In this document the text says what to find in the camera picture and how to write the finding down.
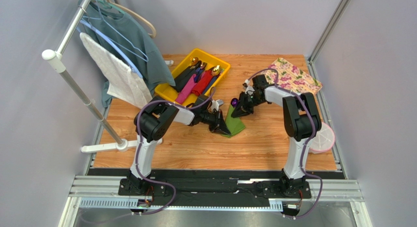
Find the green paper napkin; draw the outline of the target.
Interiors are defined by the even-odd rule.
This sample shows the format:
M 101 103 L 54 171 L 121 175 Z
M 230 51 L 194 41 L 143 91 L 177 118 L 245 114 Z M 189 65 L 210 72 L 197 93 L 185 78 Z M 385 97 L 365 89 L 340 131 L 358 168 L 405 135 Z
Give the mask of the green paper napkin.
M 230 135 L 223 135 L 224 137 L 231 138 L 233 136 L 236 136 L 240 132 L 242 132 L 246 126 L 242 122 L 242 120 L 238 118 L 233 118 L 232 113 L 234 111 L 234 107 L 232 105 L 229 106 L 228 113 L 225 119 L 226 126 L 228 130 L 230 131 Z

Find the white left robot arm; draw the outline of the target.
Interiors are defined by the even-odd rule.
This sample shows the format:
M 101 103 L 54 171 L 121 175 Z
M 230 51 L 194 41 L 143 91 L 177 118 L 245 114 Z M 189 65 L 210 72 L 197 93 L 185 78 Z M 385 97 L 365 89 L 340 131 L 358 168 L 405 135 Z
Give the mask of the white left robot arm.
M 134 119 L 137 132 L 135 158 L 126 178 L 120 181 L 120 195 L 144 195 L 151 189 L 150 175 L 152 160 L 157 145 L 173 122 L 187 126 L 199 123 L 208 125 L 211 133 L 231 135 L 220 106 L 222 100 L 213 100 L 210 96 L 198 97 L 194 103 L 182 106 L 159 96 L 143 107 Z

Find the dark purple spoon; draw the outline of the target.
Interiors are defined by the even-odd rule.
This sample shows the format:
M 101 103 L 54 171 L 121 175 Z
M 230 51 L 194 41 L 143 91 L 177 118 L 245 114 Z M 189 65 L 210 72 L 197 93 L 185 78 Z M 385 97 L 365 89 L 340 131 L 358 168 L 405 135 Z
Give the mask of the dark purple spoon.
M 231 100 L 231 106 L 235 108 L 237 106 L 238 102 L 239 102 L 238 98 L 233 98 Z

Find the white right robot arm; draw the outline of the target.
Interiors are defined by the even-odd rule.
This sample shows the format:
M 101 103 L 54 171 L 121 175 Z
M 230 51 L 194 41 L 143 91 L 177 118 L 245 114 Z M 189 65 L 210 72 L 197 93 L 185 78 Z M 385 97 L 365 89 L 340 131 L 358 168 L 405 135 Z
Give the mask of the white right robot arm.
M 276 104 L 283 109 L 289 150 L 278 189 L 283 196 L 294 196 L 307 186 L 305 164 L 309 146 L 322 127 L 314 95 L 295 93 L 270 84 L 263 74 L 245 80 L 243 89 L 232 112 L 233 118 L 253 114 L 254 108 L 263 103 Z

